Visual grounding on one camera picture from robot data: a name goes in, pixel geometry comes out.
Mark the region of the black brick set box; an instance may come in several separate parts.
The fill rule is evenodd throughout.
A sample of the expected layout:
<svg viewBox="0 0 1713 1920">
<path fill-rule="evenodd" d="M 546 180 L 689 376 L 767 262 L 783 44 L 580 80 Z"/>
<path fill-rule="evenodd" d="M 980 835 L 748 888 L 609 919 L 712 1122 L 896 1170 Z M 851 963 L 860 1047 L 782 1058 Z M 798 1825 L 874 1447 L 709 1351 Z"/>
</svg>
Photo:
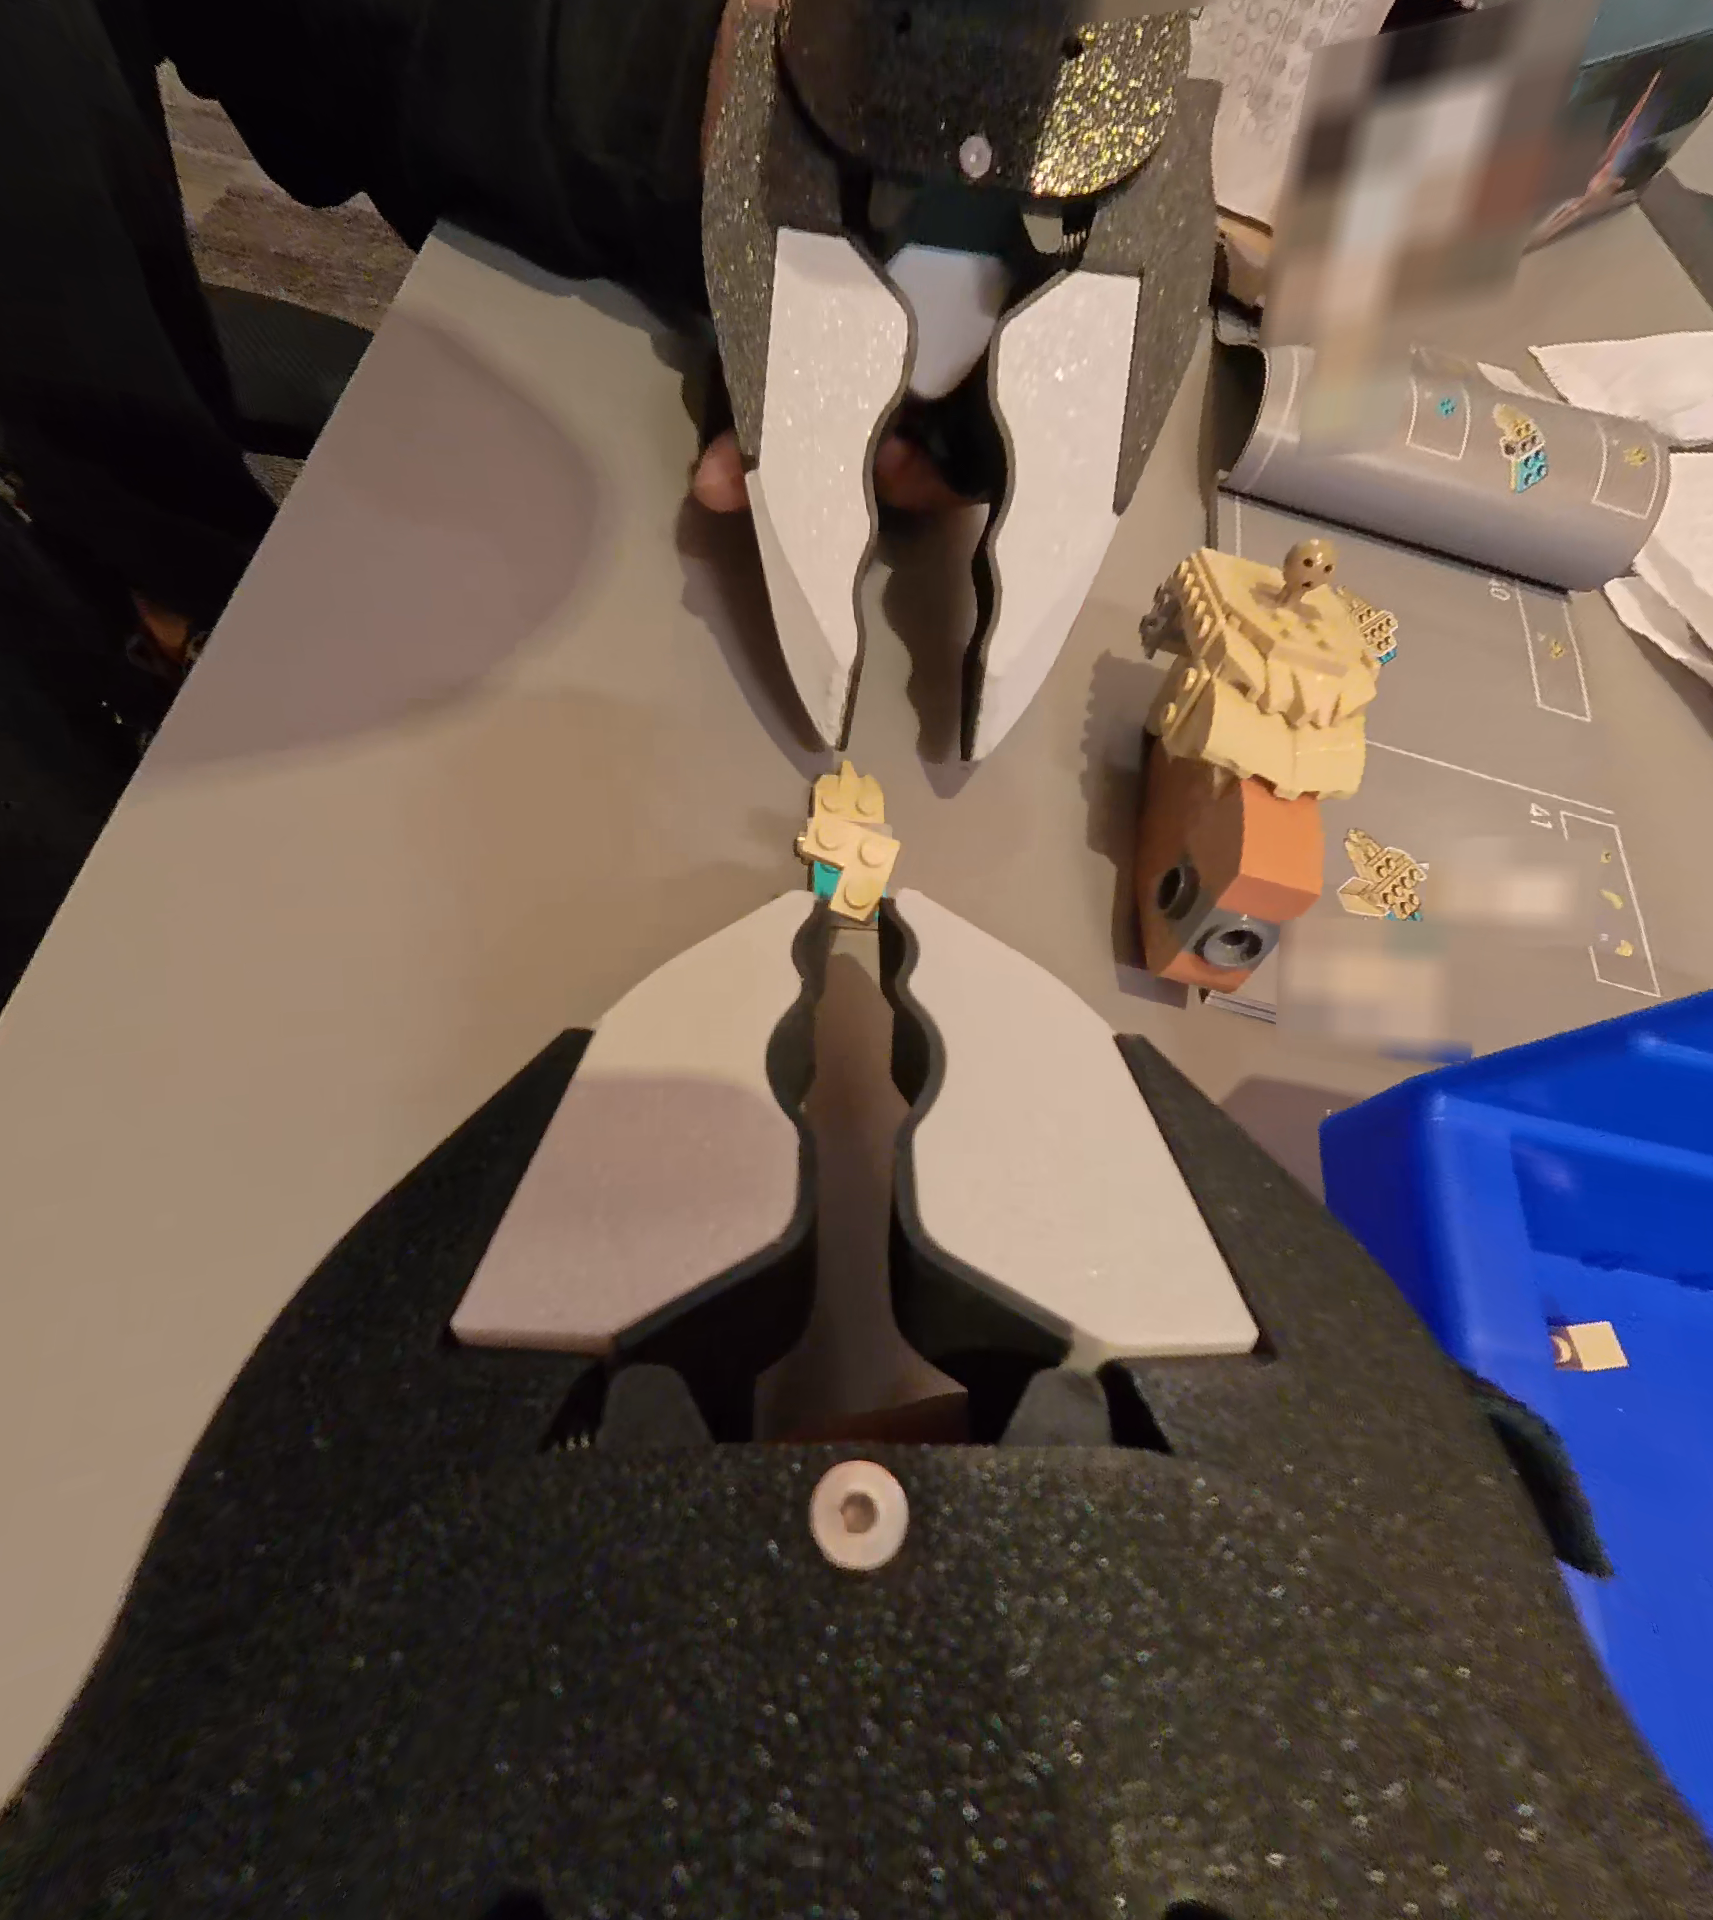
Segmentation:
<svg viewBox="0 0 1713 1920">
<path fill-rule="evenodd" d="M 1633 205 L 1713 109 L 1713 2 L 1601 2 L 1563 112 L 1536 250 Z"/>
</svg>

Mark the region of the large blue plastic bin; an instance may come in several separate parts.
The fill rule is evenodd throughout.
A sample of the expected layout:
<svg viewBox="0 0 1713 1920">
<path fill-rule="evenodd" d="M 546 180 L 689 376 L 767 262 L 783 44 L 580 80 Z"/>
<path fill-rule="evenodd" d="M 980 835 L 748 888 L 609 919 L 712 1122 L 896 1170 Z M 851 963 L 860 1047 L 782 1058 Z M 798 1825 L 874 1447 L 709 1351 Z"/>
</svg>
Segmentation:
<svg viewBox="0 0 1713 1920">
<path fill-rule="evenodd" d="M 1604 1674 L 1713 1840 L 1713 990 L 1420 1072 L 1324 1119 L 1324 1203 L 1517 1401 Z M 1561 1372 L 1551 1320 L 1629 1367 Z"/>
</svg>

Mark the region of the black office chair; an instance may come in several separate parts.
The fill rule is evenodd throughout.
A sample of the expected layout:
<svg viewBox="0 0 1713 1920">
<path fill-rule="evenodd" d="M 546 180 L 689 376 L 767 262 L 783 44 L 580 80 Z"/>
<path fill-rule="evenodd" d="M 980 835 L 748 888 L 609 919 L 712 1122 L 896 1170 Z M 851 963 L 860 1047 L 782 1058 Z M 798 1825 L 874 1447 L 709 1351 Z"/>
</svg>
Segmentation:
<svg viewBox="0 0 1713 1920">
<path fill-rule="evenodd" d="M 196 360 L 196 487 L 254 539 L 278 499 L 252 460 L 302 466 L 375 332 L 277 296 L 204 284 L 207 346 Z"/>
</svg>

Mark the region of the grey desk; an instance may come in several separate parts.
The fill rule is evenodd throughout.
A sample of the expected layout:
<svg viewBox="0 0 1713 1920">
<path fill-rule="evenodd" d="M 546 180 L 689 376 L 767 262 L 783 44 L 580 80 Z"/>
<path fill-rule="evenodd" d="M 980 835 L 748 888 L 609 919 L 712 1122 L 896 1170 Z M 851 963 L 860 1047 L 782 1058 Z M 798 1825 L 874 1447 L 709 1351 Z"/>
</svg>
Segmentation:
<svg viewBox="0 0 1713 1920">
<path fill-rule="evenodd" d="M 755 544 L 684 516 L 673 344 L 478 243 L 418 255 L 0 1021 L 0 1802 L 186 1456 L 364 1208 L 569 1024 L 775 896 L 816 769 Z M 849 751 L 905 878 L 1156 1044 L 1296 1170 L 1397 1070 L 1119 974 L 1098 660 L 1203 535 L 1196 351 L 1064 658 L 955 742 L 967 516 L 885 548 Z M 1713 696 L 1576 614 L 1660 981 L 1713 985 Z"/>
</svg>

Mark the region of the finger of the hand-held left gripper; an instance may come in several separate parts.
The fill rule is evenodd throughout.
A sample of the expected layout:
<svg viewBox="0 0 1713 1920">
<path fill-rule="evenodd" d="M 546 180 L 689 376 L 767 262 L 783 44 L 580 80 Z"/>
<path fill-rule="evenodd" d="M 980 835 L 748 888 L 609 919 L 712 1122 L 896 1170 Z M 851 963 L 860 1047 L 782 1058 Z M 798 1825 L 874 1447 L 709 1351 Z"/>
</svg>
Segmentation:
<svg viewBox="0 0 1713 1920">
<path fill-rule="evenodd" d="M 969 649 L 965 760 L 992 755 L 1033 703 L 1117 532 L 1139 293 L 1135 276 L 1062 273 L 994 328 L 987 392 L 1007 482 L 980 551 L 989 601 Z"/>
<path fill-rule="evenodd" d="M 874 455 L 908 384 L 914 323 L 841 234 L 780 228 L 758 453 L 748 499 L 796 698 L 841 749 L 864 657 L 862 580 L 880 530 Z"/>
</svg>

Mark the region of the tan brown brick ship model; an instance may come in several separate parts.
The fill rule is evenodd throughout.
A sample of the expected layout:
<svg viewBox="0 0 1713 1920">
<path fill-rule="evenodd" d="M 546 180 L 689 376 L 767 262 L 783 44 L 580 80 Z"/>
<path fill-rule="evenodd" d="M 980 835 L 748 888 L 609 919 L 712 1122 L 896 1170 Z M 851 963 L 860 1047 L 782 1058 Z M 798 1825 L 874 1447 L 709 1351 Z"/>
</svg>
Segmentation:
<svg viewBox="0 0 1713 1920">
<path fill-rule="evenodd" d="M 1397 621 L 1338 582 L 1338 548 L 1276 564 L 1196 548 L 1156 589 L 1147 655 L 1169 655 L 1149 706 L 1131 853 L 1142 962 L 1230 996 L 1324 896 L 1326 803 L 1367 765 L 1367 712 Z"/>
</svg>

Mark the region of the person's left hand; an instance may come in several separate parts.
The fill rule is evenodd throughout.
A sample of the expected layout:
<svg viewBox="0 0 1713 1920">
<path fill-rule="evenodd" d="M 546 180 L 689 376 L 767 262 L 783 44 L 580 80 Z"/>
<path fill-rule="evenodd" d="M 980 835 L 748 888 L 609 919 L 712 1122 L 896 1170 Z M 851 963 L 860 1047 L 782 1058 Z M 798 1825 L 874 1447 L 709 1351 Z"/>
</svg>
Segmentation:
<svg viewBox="0 0 1713 1920">
<path fill-rule="evenodd" d="M 734 423 L 719 412 L 705 432 L 687 483 L 694 505 L 719 516 L 748 512 L 748 466 Z M 942 407 L 910 400 L 898 408 L 873 466 L 885 510 L 930 516 L 987 501 L 989 478 L 946 433 Z"/>
</svg>

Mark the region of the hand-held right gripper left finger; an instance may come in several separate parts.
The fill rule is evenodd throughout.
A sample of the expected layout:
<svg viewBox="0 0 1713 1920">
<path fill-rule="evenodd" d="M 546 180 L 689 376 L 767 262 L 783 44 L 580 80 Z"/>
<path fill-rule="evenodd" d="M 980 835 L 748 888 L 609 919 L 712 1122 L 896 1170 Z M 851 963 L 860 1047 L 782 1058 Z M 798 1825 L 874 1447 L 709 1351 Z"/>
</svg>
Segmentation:
<svg viewBox="0 0 1713 1920">
<path fill-rule="evenodd" d="M 452 1319 L 616 1352 L 776 1249 L 805 1199 L 821 905 L 787 890 L 641 978 L 578 1065 Z"/>
</svg>

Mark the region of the tan square brick plate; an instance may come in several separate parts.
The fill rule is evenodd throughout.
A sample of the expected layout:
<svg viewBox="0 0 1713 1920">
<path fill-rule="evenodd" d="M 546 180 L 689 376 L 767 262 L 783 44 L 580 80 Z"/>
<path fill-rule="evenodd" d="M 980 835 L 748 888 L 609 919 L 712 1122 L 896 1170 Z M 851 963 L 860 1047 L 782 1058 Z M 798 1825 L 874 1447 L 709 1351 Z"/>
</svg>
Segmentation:
<svg viewBox="0 0 1713 1920">
<path fill-rule="evenodd" d="M 823 860 L 823 862 L 832 862 L 837 867 L 871 867 L 871 872 L 882 872 L 883 876 L 887 876 L 887 892 L 889 892 L 889 885 L 896 876 L 898 855 L 899 855 L 899 842 L 891 833 L 871 831 L 855 824 L 823 822 L 821 817 L 816 822 L 810 815 L 810 822 L 796 835 L 796 856 L 805 865 L 808 881 L 810 881 L 810 862 Z"/>
</svg>

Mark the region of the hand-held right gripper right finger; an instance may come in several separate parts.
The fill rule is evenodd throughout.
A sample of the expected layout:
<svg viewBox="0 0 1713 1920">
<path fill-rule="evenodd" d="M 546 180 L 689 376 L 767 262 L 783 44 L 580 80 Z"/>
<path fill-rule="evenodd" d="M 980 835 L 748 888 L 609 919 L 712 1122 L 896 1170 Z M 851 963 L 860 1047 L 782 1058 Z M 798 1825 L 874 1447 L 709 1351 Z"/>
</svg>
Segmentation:
<svg viewBox="0 0 1713 1920">
<path fill-rule="evenodd" d="M 917 888 L 887 903 L 898 1320 L 923 1356 L 1246 1356 L 1256 1322 L 1123 1038 Z"/>
</svg>

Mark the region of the person's left forearm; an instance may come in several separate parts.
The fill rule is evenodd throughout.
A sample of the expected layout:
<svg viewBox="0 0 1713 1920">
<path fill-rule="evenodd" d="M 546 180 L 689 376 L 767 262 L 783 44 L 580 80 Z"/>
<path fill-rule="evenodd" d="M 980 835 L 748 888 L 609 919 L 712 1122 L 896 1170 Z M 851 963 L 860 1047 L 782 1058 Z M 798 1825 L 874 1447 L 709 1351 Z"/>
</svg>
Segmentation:
<svg viewBox="0 0 1713 1920">
<path fill-rule="evenodd" d="M 159 53 L 316 207 L 364 196 L 657 314 L 707 314 L 701 123 L 719 2 L 168 2 Z"/>
</svg>

